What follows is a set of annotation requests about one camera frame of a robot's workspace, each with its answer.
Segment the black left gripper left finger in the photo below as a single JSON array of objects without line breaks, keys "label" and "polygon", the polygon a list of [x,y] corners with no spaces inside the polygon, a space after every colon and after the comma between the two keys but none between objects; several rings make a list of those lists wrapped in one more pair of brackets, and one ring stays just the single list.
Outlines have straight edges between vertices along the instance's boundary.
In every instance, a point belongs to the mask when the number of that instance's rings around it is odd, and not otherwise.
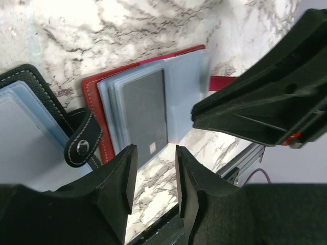
[{"label": "black left gripper left finger", "polygon": [[1,244],[124,244],[137,146],[56,191],[1,185]]}]

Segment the black leather card holder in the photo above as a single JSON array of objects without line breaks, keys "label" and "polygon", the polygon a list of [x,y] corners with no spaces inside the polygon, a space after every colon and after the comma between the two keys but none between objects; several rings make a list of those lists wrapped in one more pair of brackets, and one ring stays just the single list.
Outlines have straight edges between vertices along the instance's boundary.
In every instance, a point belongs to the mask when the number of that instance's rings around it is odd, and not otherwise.
[{"label": "black leather card holder", "polygon": [[1,183],[55,191],[101,163],[103,131],[92,112],[67,112],[30,64],[1,74]]}]

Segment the red leather card holder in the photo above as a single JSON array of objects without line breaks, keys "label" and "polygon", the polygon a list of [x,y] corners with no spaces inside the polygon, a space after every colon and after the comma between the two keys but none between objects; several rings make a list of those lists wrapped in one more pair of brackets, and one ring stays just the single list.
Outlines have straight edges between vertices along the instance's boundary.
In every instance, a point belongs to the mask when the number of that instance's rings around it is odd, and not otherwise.
[{"label": "red leather card holder", "polygon": [[234,77],[211,76],[203,44],[88,76],[81,81],[87,107],[103,136],[103,163],[135,144],[143,166],[192,129],[192,107]]}]

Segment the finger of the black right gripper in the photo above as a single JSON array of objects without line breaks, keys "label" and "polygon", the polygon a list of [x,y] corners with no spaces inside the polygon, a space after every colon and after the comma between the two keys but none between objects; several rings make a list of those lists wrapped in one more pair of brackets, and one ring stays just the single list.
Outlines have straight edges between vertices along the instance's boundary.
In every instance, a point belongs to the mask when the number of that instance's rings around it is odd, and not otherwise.
[{"label": "finger of the black right gripper", "polygon": [[326,9],[308,9],[260,61],[192,109],[196,129],[300,148],[326,132]]}]

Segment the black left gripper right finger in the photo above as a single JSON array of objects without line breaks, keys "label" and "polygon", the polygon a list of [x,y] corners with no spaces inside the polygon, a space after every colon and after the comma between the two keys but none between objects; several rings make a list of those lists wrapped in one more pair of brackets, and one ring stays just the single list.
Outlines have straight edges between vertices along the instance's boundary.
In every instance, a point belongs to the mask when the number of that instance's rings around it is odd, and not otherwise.
[{"label": "black left gripper right finger", "polygon": [[187,244],[326,244],[325,184],[237,187],[176,147]]}]

